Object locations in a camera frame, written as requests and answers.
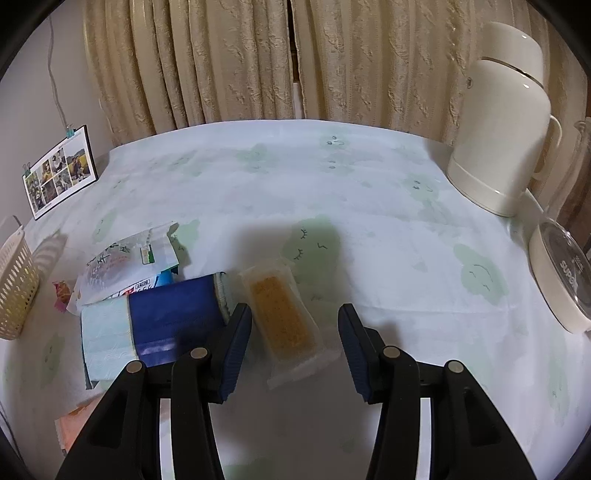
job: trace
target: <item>cake in package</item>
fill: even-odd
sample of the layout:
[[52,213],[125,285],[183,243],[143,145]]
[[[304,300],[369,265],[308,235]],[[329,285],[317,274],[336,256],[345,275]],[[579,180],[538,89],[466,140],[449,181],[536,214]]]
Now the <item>cake in package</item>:
[[338,358],[340,352],[325,347],[285,260],[257,265],[241,277],[273,365],[269,388],[313,375]]

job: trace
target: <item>wall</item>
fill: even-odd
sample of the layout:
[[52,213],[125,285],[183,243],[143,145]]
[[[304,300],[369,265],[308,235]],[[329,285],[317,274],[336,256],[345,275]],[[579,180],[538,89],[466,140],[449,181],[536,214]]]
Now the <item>wall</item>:
[[[113,144],[86,66],[83,0],[66,0],[51,15],[54,50],[51,69],[68,123],[88,125],[96,157]],[[31,35],[0,80],[0,221],[32,217],[21,180],[22,165],[34,164],[66,135],[53,101],[47,72],[50,27],[45,20]]]

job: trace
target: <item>plastic wrap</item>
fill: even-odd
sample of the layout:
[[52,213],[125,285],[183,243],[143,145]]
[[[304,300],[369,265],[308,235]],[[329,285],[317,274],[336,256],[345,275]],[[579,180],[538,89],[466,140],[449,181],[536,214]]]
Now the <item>plastic wrap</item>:
[[86,264],[78,276],[68,311],[78,314],[96,303],[147,278],[178,265],[167,236],[170,225],[144,230],[109,245]]
[[285,260],[249,268],[241,277],[273,365],[269,388],[313,375],[338,358],[340,352],[325,347]]

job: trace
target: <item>light green tablecloth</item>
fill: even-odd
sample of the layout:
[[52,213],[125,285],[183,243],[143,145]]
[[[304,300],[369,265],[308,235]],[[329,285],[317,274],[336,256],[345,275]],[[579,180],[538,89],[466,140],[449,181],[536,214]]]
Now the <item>light green tablecloth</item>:
[[[416,360],[463,361],[538,478],[553,478],[591,423],[591,347],[546,306],[519,221],[480,209],[446,180],[449,154],[413,135],[317,121],[203,125],[110,152],[97,183],[26,228],[49,273],[22,336],[3,345],[2,401],[37,478],[54,478],[63,458],[55,419],[90,396],[79,319],[53,309],[51,281],[76,278],[111,242],[171,220],[186,278],[283,255],[329,345],[340,348],[336,313],[350,301]],[[364,478],[379,406],[355,393],[344,355],[271,392],[268,374],[247,359],[228,402],[212,406],[226,477]],[[417,478],[428,476],[428,450],[422,435]]]

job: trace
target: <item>curtain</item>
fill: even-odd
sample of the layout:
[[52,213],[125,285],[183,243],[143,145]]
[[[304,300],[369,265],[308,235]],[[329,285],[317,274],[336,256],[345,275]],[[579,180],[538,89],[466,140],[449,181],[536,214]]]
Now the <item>curtain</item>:
[[190,125],[294,117],[283,1],[86,0],[83,23],[118,145]]
[[499,21],[544,53],[544,84],[564,137],[549,130],[531,186],[544,204],[566,172],[584,118],[586,76],[554,28],[526,0],[292,0],[306,118],[410,132],[453,145],[479,33]]

